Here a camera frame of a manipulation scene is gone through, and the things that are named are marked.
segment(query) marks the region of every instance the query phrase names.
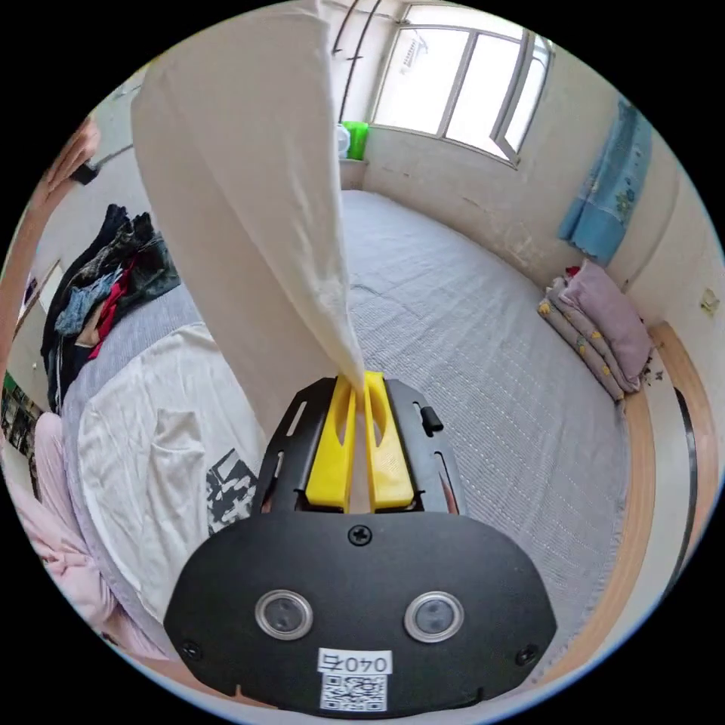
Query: pink pillow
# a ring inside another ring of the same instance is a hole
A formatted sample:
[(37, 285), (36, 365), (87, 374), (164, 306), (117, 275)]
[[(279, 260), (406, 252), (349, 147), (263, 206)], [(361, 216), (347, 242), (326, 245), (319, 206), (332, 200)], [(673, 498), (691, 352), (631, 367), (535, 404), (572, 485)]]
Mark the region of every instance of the pink pillow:
[(652, 341), (637, 311), (607, 273), (587, 259), (559, 297), (598, 327), (624, 376), (636, 383), (649, 358)]

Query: white bottle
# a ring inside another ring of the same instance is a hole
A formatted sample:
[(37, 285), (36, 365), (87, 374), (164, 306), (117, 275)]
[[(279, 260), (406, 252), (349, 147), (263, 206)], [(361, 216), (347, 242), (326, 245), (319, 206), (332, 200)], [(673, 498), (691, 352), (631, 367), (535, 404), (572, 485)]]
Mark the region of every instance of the white bottle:
[(350, 132), (341, 124), (338, 123), (338, 158), (346, 159), (347, 152), (350, 149)]

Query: blue towel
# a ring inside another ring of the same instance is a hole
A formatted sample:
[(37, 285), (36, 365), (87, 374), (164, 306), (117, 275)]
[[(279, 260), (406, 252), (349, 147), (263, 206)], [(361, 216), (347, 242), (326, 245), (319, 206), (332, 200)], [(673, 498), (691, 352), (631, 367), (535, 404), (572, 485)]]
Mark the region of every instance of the blue towel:
[(559, 227), (559, 237), (602, 267), (622, 243), (652, 153), (652, 126), (624, 98), (609, 137)]
[(80, 333), (88, 313), (97, 302), (108, 297), (118, 276), (119, 270), (116, 270), (116, 272), (104, 274), (87, 287), (71, 287), (68, 304), (55, 321), (56, 332), (64, 337)]

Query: dark clothing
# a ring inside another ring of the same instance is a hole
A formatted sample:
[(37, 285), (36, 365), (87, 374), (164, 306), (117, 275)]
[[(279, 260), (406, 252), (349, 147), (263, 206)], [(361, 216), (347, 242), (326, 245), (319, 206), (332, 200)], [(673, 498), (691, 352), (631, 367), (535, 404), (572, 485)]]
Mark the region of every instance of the dark clothing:
[(88, 249), (86, 249), (64, 273), (63, 278), (58, 285), (58, 289), (55, 291), (55, 295), (53, 295), (50, 307), (48, 308), (48, 316), (45, 318), (45, 327), (43, 328), (43, 342), (40, 348), (40, 354), (43, 355), (46, 372), (48, 372), (48, 355), (51, 350), (57, 347), (55, 321), (57, 320), (61, 310), (64, 310), (68, 304), (73, 277), (75, 277), (78, 271), (86, 263), (93, 259), (103, 247), (110, 244), (115, 239), (116, 233), (127, 220), (128, 216), (126, 216), (125, 207), (111, 204), (106, 210), (106, 218), (103, 220), (103, 225), (100, 228), (98, 236), (93, 240)]
[(85, 362), (95, 358), (100, 349), (100, 344), (93, 350), (76, 345), (75, 335), (60, 335), (54, 328), (55, 320), (68, 304), (72, 287), (90, 285), (119, 267), (123, 273), (111, 288), (113, 304), (109, 304), (109, 311), (104, 308), (96, 327), (101, 340), (129, 312), (169, 292), (180, 282), (166, 244), (154, 230), (150, 216), (140, 214), (131, 220), (123, 207), (112, 204), (98, 237), (63, 275), (48, 312), (41, 352), (48, 373), (48, 402), (53, 412), (60, 414), (68, 387)]

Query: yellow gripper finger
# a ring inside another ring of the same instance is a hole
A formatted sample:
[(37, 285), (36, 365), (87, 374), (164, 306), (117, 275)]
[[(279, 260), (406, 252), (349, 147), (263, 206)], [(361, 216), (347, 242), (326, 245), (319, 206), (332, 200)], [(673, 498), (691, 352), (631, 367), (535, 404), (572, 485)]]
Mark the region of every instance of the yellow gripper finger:
[(381, 372), (365, 373), (365, 433), (372, 511), (408, 507), (413, 501), (413, 486)]
[(355, 405), (354, 389), (339, 375), (305, 489), (312, 506), (339, 509), (344, 514), (348, 511), (355, 453)]

